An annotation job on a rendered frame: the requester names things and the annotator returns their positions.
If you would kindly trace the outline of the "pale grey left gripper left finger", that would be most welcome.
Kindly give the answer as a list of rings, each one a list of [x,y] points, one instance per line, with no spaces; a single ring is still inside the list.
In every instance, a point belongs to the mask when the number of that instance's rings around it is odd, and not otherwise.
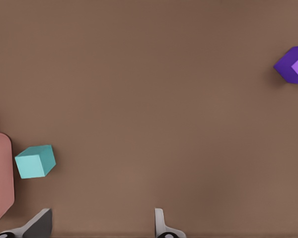
[[[0,238],[50,238],[53,213],[51,208],[42,209],[24,226],[0,233]]]

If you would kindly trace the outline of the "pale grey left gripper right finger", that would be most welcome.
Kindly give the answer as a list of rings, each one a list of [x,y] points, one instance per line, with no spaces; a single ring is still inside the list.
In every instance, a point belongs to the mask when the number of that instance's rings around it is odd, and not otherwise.
[[[183,231],[168,227],[165,224],[164,213],[161,208],[155,208],[155,238],[186,238]]]

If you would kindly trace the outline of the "light blue cube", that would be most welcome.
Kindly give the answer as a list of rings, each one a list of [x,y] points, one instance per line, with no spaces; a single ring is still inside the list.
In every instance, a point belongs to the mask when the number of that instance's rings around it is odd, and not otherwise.
[[[56,165],[52,145],[28,147],[15,161],[22,179],[45,177]]]

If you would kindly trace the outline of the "pink tray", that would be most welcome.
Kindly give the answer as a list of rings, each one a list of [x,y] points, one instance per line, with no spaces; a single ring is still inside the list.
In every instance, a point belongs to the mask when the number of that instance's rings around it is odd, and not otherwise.
[[[14,203],[12,146],[10,138],[0,133],[0,218]]]

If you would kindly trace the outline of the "purple cube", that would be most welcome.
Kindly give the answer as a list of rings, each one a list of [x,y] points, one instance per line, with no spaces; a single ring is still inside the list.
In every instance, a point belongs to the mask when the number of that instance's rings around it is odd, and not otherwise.
[[[274,65],[282,78],[292,84],[298,84],[298,46],[292,47]]]

